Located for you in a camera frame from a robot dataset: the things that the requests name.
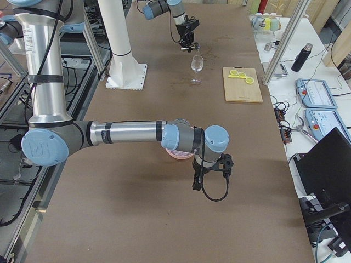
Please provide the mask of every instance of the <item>blue and white device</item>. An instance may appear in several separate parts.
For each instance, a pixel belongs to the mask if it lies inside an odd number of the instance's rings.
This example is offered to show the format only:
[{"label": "blue and white device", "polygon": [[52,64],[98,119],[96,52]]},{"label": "blue and white device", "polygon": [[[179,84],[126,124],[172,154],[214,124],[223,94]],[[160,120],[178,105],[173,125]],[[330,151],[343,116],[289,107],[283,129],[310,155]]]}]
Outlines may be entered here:
[{"label": "blue and white device", "polygon": [[305,111],[305,117],[313,136],[317,140],[320,141],[334,127],[336,127],[345,136],[345,138],[351,141],[351,136],[337,110],[308,108]]},{"label": "blue and white device", "polygon": [[326,81],[299,78],[296,88],[307,108],[338,108]]}]

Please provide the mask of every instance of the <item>blue joint cap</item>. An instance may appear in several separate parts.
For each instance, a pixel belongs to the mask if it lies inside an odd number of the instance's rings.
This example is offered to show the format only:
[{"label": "blue joint cap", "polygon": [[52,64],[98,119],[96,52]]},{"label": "blue joint cap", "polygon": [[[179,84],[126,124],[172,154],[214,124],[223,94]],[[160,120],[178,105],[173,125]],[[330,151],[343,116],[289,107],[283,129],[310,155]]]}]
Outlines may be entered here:
[{"label": "blue joint cap", "polygon": [[13,43],[13,39],[10,38],[8,35],[0,33],[0,39],[5,45],[10,45]]},{"label": "blue joint cap", "polygon": [[5,15],[1,18],[2,21],[4,22],[16,22],[17,20],[15,19],[14,15]]},{"label": "blue joint cap", "polygon": [[167,0],[168,5],[177,5],[181,2],[182,2],[182,0]]},{"label": "blue joint cap", "polygon": [[7,0],[10,4],[18,5],[20,7],[29,7],[40,3],[42,0]]},{"label": "blue joint cap", "polygon": [[152,12],[152,9],[149,7],[149,5],[146,5],[143,7],[143,12],[147,20],[151,20],[154,18],[154,14]]},{"label": "blue joint cap", "polygon": [[223,127],[213,125],[205,130],[205,144],[211,151],[222,153],[227,149],[228,143],[229,134]]},{"label": "blue joint cap", "polygon": [[79,24],[71,24],[71,25],[64,25],[60,32],[63,33],[82,33],[85,29],[85,23],[79,23]]},{"label": "blue joint cap", "polygon": [[29,130],[22,138],[22,150],[28,159],[42,166],[62,163],[69,156],[66,142],[46,129]]},{"label": "blue joint cap", "polygon": [[161,146],[169,150],[175,150],[179,144],[179,129],[174,124],[165,125],[162,132]]}]

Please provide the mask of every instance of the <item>bottle cap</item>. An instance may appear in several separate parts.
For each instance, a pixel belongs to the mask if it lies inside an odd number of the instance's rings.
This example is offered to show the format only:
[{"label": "bottle cap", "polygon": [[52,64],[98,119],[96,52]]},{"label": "bottle cap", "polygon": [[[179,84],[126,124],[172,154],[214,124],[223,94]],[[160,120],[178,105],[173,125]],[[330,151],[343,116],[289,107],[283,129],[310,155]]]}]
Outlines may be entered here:
[{"label": "bottle cap", "polygon": [[312,47],[313,45],[311,43],[307,43],[303,49],[306,51],[311,51]]}]

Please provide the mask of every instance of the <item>brown table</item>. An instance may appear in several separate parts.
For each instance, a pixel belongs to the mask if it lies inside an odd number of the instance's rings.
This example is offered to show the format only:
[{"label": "brown table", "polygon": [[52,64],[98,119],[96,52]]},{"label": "brown table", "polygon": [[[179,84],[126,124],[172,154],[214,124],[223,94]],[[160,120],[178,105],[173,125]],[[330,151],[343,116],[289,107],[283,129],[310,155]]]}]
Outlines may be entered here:
[{"label": "brown table", "polygon": [[[127,24],[134,56],[149,67],[144,90],[100,83],[86,119],[226,127],[235,161],[227,199],[193,191],[191,160],[158,143],[87,148],[69,158],[26,262],[313,262],[267,88],[262,104],[224,101],[222,67],[263,75],[245,8],[186,9],[200,20],[203,83],[190,85],[194,53],[172,43],[168,14],[145,21],[133,4]],[[205,184],[213,197],[225,190],[221,174]]]}]

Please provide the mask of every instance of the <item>white pillar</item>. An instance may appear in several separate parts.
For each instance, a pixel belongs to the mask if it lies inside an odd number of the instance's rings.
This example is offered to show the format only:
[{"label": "white pillar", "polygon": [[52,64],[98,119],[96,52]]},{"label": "white pillar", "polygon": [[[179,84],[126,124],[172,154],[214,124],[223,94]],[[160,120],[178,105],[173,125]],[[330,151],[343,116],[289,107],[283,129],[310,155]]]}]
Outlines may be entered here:
[{"label": "white pillar", "polygon": [[139,64],[132,55],[122,1],[98,0],[98,3],[113,52],[106,87],[142,90],[147,65]]}]

